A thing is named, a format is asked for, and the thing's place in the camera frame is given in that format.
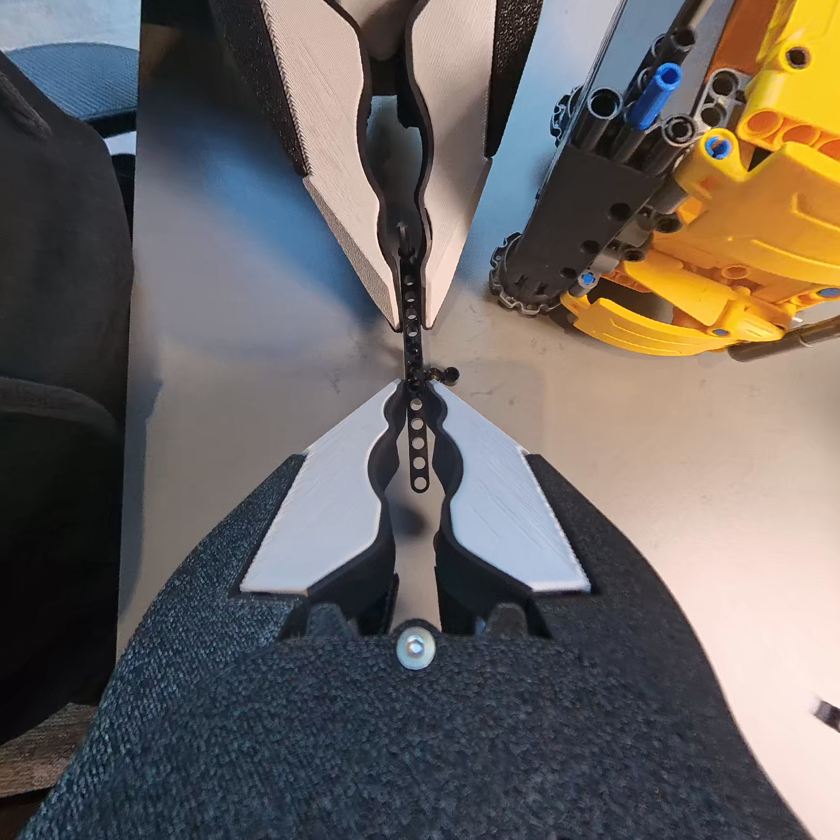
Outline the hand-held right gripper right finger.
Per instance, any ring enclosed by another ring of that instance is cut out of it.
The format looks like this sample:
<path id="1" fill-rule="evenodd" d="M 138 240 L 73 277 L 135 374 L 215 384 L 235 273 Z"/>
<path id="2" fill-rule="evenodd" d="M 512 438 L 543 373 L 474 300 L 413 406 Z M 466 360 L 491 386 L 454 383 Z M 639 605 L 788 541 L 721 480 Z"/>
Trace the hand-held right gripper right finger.
<path id="1" fill-rule="evenodd" d="M 446 386 L 431 384 L 432 467 L 444 500 L 435 543 L 441 617 L 502 603 L 588 595 L 592 583 L 516 440 Z"/>

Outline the grey desk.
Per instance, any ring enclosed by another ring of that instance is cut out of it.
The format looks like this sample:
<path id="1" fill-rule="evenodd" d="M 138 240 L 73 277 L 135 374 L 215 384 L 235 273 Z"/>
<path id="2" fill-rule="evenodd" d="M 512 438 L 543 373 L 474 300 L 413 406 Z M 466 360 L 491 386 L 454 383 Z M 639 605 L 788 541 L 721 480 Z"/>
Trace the grey desk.
<path id="1" fill-rule="evenodd" d="M 838 838 L 838 341 L 742 364 L 625 353 L 498 306 L 554 103 L 616 2 L 545 2 L 430 364 L 655 567 L 734 717 L 816 838 Z M 209 32 L 143 23 L 118 651 L 201 538 L 396 378 L 369 298 Z"/>

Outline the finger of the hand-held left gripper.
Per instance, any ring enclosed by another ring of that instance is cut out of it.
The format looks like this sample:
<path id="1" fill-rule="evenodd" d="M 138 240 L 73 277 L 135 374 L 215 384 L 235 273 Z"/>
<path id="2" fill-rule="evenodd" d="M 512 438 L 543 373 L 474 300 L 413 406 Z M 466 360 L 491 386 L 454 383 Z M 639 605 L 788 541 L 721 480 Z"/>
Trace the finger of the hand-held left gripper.
<path id="1" fill-rule="evenodd" d="M 385 199 L 366 157 L 371 66 L 354 19 L 322 1 L 261 2 L 312 200 L 378 309 L 402 327 Z"/>
<path id="2" fill-rule="evenodd" d="M 416 202 L 424 233 L 422 323 L 431 329 L 462 256 L 491 167 L 487 154 L 497 4 L 419 2 L 406 70 L 423 143 Z"/>

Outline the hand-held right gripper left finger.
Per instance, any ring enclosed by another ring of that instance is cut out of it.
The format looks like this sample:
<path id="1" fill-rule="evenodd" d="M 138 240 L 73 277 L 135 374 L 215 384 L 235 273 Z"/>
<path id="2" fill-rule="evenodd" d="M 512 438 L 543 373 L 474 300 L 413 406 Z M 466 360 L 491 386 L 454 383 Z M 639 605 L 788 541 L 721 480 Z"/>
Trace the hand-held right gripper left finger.
<path id="1" fill-rule="evenodd" d="M 329 602 L 347 617 L 380 601 L 395 571 L 385 491 L 402 430 L 403 383 L 393 381 L 311 444 L 239 591 Z"/>

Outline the black yellow toy brick vehicle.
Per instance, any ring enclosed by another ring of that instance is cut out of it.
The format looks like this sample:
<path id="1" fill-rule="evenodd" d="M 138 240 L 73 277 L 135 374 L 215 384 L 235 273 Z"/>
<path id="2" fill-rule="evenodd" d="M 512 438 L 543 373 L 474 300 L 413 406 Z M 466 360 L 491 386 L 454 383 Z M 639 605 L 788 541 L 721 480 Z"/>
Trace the black yellow toy brick vehicle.
<path id="1" fill-rule="evenodd" d="M 501 306 L 590 338 L 750 361 L 838 336 L 839 2 L 619 2 L 522 233 Z"/>

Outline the long black perforated beam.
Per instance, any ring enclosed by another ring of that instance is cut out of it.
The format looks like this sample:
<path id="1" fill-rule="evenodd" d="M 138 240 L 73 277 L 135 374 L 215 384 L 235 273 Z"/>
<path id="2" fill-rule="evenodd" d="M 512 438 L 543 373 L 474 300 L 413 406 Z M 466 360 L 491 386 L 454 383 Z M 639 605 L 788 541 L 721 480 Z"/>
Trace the long black perforated beam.
<path id="1" fill-rule="evenodd" d="M 406 388 L 406 429 L 408 468 L 411 488 L 423 493 L 429 488 L 427 446 L 426 374 L 423 328 L 421 324 L 422 286 L 418 277 L 417 252 L 410 229 L 401 221 L 396 226 L 397 292 L 400 304 L 404 374 Z"/>

